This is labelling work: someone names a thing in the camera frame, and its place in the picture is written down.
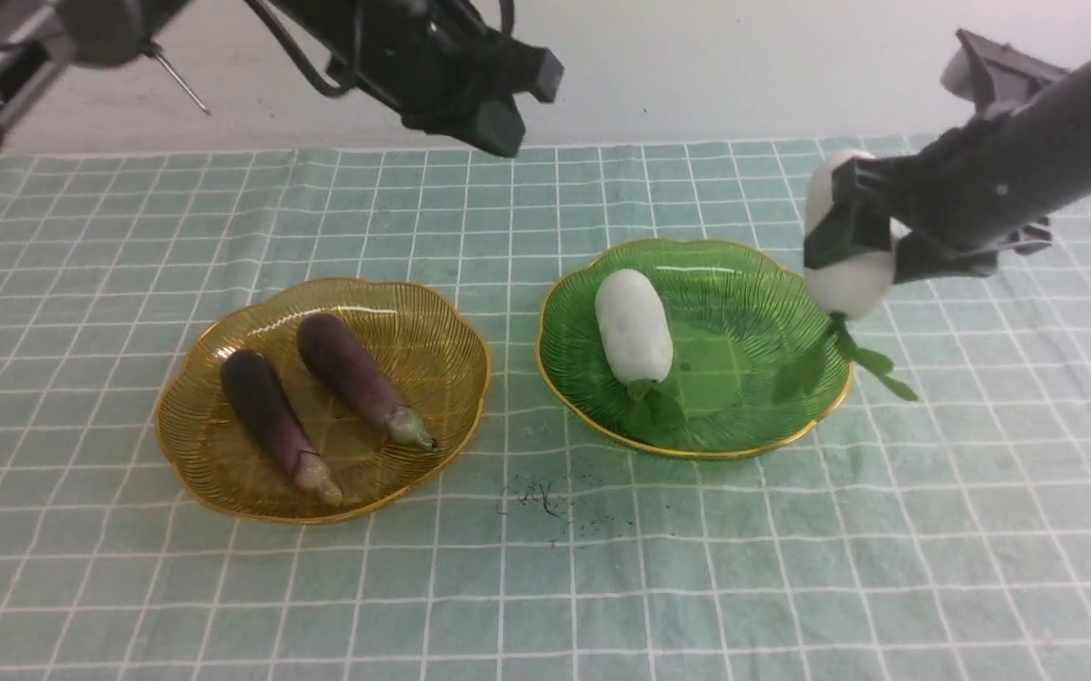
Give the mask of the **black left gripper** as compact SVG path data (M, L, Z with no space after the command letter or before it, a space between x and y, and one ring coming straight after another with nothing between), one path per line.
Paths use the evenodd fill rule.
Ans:
M554 103L564 65L509 38L507 1L499 21L469 1L268 1L269 33L317 94L364 91L408 130L509 159L527 134L514 97ZM497 96L473 105L495 61Z

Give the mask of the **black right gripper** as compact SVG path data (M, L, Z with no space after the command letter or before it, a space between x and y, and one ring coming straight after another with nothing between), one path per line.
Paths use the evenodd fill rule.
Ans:
M895 285L990 277L1047 249L1076 199L1074 113L978 113L906 156L826 156L805 194L806 271L861 266ZM892 218L909 232L895 244Z

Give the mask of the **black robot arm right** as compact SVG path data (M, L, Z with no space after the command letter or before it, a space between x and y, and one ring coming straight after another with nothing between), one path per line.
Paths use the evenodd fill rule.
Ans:
M1068 70L958 29L945 89L973 104L963 126L913 154L834 162L804 240L810 271L873 254L896 284L987 277L1003 252L1052 242L1048 220L1091 195L1091 61Z

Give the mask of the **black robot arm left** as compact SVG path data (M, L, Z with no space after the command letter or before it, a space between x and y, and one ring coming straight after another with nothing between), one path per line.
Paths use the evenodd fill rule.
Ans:
M321 96L364 92L401 126L514 158L527 133L515 96L558 98L564 68L515 38L515 5L490 26L468 1L251 1ZM157 35L182 1L0 1L0 150L71 65L149 58L175 74Z

